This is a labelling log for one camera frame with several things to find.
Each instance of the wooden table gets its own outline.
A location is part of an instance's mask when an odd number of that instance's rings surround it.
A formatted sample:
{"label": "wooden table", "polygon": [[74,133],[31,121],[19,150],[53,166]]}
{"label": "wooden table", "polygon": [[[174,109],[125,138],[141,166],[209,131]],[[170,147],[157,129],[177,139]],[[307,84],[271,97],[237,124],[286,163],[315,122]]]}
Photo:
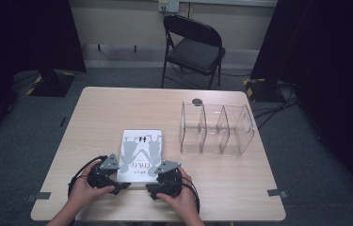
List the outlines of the wooden table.
{"label": "wooden table", "polygon": [[[285,218],[260,135],[243,155],[180,153],[182,102],[200,98],[211,105],[248,105],[239,91],[183,89],[85,88],[47,173],[31,217],[50,220],[67,200],[68,182],[90,159],[111,153],[119,156],[124,129],[161,129],[164,159],[182,163],[193,178],[204,221],[279,221]],[[147,190],[126,189],[105,195],[76,217],[84,221],[180,221],[164,202],[153,201]]]}

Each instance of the chair seat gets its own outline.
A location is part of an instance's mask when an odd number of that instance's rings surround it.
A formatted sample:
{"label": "chair seat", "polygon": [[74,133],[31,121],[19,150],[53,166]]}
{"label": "chair seat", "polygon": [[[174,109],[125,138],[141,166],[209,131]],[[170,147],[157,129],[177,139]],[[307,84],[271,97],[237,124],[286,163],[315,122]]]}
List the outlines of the chair seat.
{"label": "chair seat", "polygon": [[216,46],[184,38],[170,51],[167,61],[210,74],[218,65],[218,49]]}

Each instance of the human hand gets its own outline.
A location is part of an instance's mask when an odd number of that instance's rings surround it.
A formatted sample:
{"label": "human hand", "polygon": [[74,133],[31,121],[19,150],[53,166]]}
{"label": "human hand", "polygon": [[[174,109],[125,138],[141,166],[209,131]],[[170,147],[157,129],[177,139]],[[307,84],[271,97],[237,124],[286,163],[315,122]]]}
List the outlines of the human hand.
{"label": "human hand", "polygon": [[113,186],[94,188],[88,184],[88,174],[97,163],[98,161],[92,162],[83,170],[81,176],[76,180],[72,188],[68,202],[82,208],[89,205],[98,197],[103,196],[104,194],[107,194],[115,189]]}
{"label": "human hand", "polygon": [[83,207],[89,205],[98,197],[115,189],[113,186],[93,188],[88,184],[88,174],[97,163],[97,161],[92,162],[85,168],[85,170],[83,170],[82,175],[76,179],[76,182],[73,185],[67,203],[65,203],[64,207],[62,207],[47,225],[70,225],[77,213]]}
{"label": "human hand", "polygon": [[[182,168],[179,168],[179,171],[182,174],[182,183],[192,186],[191,176],[187,175]],[[186,225],[204,225],[197,211],[196,197],[193,191],[188,187],[182,186],[182,191],[179,196],[174,198],[163,193],[156,194],[156,197],[168,203],[175,214],[181,218]]]}

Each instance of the small black object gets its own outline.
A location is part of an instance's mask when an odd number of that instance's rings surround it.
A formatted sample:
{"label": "small black object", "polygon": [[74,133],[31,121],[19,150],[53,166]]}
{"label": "small black object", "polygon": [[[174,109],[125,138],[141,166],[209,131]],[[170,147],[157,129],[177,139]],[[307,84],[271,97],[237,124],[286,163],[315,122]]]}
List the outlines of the small black object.
{"label": "small black object", "polygon": [[159,185],[146,185],[151,193],[153,200],[157,200],[156,194],[164,193],[171,197],[179,196],[182,191],[182,174],[179,171],[179,164],[170,161],[164,161],[155,171],[158,173],[156,180]]}
{"label": "small black object", "polygon": [[202,99],[194,98],[191,103],[193,103],[193,105],[202,105]]}

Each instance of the finger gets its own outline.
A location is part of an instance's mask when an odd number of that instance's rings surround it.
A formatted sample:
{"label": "finger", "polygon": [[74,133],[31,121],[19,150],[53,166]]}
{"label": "finger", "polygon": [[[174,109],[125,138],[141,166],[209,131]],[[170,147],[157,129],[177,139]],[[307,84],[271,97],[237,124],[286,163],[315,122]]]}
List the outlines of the finger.
{"label": "finger", "polygon": [[181,167],[179,167],[179,171],[182,174],[182,182],[187,184],[187,183],[192,183],[193,179],[191,178],[191,176],[187,175],[187,173],[185,172],[185,170]]}
{"label": "finger", "polygon": [[179,167],[179,171],[182,174],[183,177],[187,177],[187,173],[185,172],[185,170],[182,167]]}
{"label": "finger", "polygon": [[101,162],[101,160],[99,160],[99,161],[94,161],[94,162],[88,164],[88,166],[86,166],[85,169],[83,170],[82,174],[83,174],[83,175],[88,175],[88,174],[90,173],[91,169],[92,169],[94,166],[96,166],[96,164],[99,163],[99,162]]}
{"label": "finger", "polygon": [[169,205],[172,205],[173,203],[173,198],[163,193],[157,193],[156,198],[168,203]]}
{"label": "finger", "polygon": [[105,187],[102,187],[102,188],[98,188],[96,190],[97,190],[97,194],[102,196],[102,195],[104,195],[106,193],[109,193],[109,192],[113,191],[114,189],[115,189],[114,186],[105,186]]}

